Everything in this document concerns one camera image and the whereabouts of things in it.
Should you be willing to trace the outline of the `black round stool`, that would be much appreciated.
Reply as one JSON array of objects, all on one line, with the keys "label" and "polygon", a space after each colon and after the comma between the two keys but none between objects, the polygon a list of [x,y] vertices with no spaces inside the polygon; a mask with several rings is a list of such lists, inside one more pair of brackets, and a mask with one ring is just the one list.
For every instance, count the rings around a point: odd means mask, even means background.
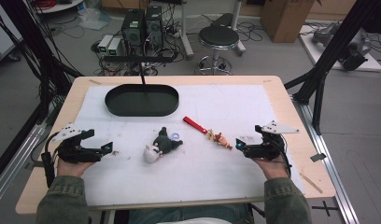
[{"label": "black round stool", "polygon": [[210,25],[199,32],[198,39],[203,46],[212,49],[213,53],[197,63],[196,72],[202,75],[206,72],[212,75],[217,72],[230,75],[233,67],[228,60],[219,56],[219,52],[234,49],[239,42],[238,33],[226,26]]}]

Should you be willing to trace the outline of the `clear plastic bag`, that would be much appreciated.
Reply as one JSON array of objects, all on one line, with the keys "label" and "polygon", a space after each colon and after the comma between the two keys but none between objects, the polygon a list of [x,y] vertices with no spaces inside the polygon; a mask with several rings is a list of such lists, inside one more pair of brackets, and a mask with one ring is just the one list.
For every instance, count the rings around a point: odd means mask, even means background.
[{"label": "clear plastic bag", "polygon": [[108,26],[111,18],[98,8],[83,8],[79,12],[80,23],[82,28],[99,31]]}]

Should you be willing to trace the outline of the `black computer tower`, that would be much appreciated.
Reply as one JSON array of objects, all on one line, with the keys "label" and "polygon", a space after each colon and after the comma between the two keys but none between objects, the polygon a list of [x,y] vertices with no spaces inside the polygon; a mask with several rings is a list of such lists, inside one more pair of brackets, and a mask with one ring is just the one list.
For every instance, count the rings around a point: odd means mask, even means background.
[{"label": "black computer tower", "polygon": [[125,12],[121,26],[123,39],[130,46],[141,46],[145,37],[145,12],[139,8],[129,8]]},{"label": "black computer tower", "polygon": [[154,49],[162,47],[162,7],[148,6],[146,10],[146,25],[149,44]]}]

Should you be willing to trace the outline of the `brown cardboard box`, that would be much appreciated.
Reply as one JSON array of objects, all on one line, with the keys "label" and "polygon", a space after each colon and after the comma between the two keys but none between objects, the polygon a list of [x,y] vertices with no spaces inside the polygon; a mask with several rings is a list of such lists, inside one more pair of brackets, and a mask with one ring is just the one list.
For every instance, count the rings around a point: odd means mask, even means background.
[{"label": "brown cardboard box", "polygon": [[261,25],[275,43],[293,43],[312,6],[320,0],[266,0]]}]

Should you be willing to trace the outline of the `black oval tray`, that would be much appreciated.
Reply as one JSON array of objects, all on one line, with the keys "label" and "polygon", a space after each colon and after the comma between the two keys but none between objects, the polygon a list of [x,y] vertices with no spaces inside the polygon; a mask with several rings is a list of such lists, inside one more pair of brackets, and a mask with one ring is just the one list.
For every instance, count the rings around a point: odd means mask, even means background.
[{"label": "black oval tray", "polygon": [[164,117],[176,111],[179,94],[161,84],[123,84],[105,97],[108,111],[119,117]]}]

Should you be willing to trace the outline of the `small white electronics box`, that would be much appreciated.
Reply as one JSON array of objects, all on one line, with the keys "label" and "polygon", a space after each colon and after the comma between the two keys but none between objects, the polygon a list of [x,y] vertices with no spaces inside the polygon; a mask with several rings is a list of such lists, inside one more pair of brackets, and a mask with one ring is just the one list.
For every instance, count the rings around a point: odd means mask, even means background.
[{"label": "small white electronics box", "polygon": [[100,53],[107,53],[107,48],[110,45],[110,42],[113,38],[113,35],[104,35],[102,40],[97,45],[97,48]]},{"label": "small white electronics box", "polygon": [[121,40],[118,37],[111,40],[107,52],[109,56],[121,56],[123,54]]}]

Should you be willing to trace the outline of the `dark plush doll white head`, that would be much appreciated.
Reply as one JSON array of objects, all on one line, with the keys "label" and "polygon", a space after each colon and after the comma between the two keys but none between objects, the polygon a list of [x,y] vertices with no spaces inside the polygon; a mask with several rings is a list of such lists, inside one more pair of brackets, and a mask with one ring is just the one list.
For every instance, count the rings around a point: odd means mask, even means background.
[{"label": "dark plush doll white head", "polygon": [[183,144],[182,140],[172,140],[168,137],[167,129],[162,127],[151,145],[146,145],[143,157],[147,163],[153,163],[162,155],[177,149]]}]

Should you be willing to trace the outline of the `white floor board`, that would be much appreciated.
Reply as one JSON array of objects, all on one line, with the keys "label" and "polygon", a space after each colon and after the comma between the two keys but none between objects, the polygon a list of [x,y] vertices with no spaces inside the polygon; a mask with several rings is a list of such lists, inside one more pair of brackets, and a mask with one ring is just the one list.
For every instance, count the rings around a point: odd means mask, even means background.
[{"label": "white floor board", "polygon": [[[314,32],[315,30],[312,27],[304,25],[299,33],[299,38],[303,43],[303,46],[306,49],[312,63],[316,64],[325,47],[320,43],[314,43],[312,41]],[[371,54],[366,54],[365,58],[367,61],[361,64],[357,68],[357,71],[381,72],[381,65]]]}]

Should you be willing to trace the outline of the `red strap figure keychain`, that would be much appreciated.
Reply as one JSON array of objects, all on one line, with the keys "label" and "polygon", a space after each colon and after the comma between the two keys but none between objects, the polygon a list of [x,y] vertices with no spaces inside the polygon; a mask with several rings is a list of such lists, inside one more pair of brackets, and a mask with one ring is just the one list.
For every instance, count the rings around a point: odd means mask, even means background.
[{"label": "red strap figure keychain", "polygon": [[218,145],[228,149],[233,148],[233,146],[229,143],[226,137],[222,135],[222,133],[214,133],[212,129],[206,129],[202,127],[200,124],[189,117],[184,117],[183,120],[200,133],[203,133],[209,141],[215,142]]}]

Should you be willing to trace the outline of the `person's left hand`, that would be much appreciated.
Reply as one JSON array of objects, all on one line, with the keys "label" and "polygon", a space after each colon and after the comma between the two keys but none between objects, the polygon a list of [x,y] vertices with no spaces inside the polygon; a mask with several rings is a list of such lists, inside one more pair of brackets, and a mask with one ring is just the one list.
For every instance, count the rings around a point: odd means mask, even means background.
[{"label": "person's left hand", "polygon": [[91,166],[93,166],[93,162],[71,163],[59,159],[57,166],[57,176],[82,177],[85,171]]}]

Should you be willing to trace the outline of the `black metal frame post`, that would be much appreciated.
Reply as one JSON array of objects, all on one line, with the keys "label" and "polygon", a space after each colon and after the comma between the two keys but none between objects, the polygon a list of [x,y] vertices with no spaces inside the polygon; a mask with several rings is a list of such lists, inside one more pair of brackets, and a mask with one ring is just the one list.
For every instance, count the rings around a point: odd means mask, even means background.
[{"label": "black metal frame post", "polygon": [[60,105],[64,101],[64,97],[72,86],[69,77],[82,77],[82,74],[71,63],[62,62],[61,51],[57,48],[52,36],[47,34],[58,53],[58,56],[55,56],[42,34],[44,29],[41,28],[32,10],[26,6],[23,0],[0,0],[0,6],[19,31],[22,41],[9,30],[1,16],[0,27],[21,52],[32,73],[40,81],[39,105],[0,157],[1,177],[25,136],[35,124],[40,124],[48,116],[49,105]]},{"label": "black metal frame post", "polygon": [[312,127],[318,135],[321,135],[320,117],[326,77],[335,62],[345,52],[346,46],[373,14],[380,2],[381,0],[356,0],[316,64],[304,75],[296,77],[284,85],[288,90],[302,84],[301,88],[292,95],[293,99],[301,105],[307,105],[310,97],[313,94],[316,95]]}]

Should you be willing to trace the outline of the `white round table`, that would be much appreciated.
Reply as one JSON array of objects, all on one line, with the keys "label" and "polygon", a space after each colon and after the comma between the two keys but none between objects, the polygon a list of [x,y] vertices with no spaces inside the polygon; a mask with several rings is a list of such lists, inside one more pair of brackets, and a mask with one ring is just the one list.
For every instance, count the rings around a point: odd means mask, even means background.
[{"label": "white round table", "polygon": [[31,7],[38,14],[47,14],[83,7],[84,0],[32,0]]}]

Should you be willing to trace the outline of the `aluminium rail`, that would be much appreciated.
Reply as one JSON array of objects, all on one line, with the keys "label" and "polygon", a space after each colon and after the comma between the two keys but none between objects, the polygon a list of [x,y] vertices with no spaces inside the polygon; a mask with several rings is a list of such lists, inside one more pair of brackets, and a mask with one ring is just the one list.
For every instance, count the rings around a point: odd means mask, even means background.
[{"label": "aluminium rail", "polygon": [[301,120],[303,126],[307,130],[318,154],[324,154],[325,158],[321,160],[325,166],[327,173],[335,188],[334,199],[337,203],[338,209],[342,215],[345,224],[360,224],[357,214],[353,208],[349,197],[347,196],[346,189],[342,183],[342,180],[337,172],[337,169],[332,160],[331,153],[323,139],[321,134],[318,134],[317,130],[313,127],[312,119],[313,113],[308,105],[301,105],[298,102],[293,102]]},{"label": "aluminium rail", "polygon": [[36,146],[42,135],[46,131],[45,123],[35,125],[30,132],[25,135],[18,147],[15,147],[16,152],[9,160],[2,174],[0,174],[0,201],[5,195],[10,185],[15,180],[23,165],[27,162],[31,155],[32,149]]}]

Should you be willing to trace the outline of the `grey device on white board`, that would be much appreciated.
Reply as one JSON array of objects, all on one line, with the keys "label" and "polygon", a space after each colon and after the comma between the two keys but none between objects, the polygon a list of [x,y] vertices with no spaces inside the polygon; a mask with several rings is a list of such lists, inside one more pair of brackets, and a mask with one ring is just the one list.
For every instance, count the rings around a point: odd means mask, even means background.
[{"label": "grey device on white board", "polygon": [[[327,47],[339,27],[339,22],[332,22],[328,27],[315,31],[312,37],[312,42],[315,44],[321,43],[324,47]],[[339,57],[338,62],[346,71],[354,71],[368,61],[365,55],[368,54],[370,50],[371,39],[363,36],[361,32],[357,32],[346,46],[343,54]]]}]

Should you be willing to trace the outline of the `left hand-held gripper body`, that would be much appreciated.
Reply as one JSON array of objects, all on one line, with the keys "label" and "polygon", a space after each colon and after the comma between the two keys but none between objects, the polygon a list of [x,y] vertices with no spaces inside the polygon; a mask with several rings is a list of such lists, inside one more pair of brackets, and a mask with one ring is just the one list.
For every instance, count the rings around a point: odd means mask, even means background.
[{"label": "left hand-held gripper body", "polygon": [[80,130],[73,123],[69,123],[52,138],[52,143],[60,143],[57,147],[60,159],[71,163],[101,160],[101,148],[85,148],[80,145],[82,131],[84,130]]}]

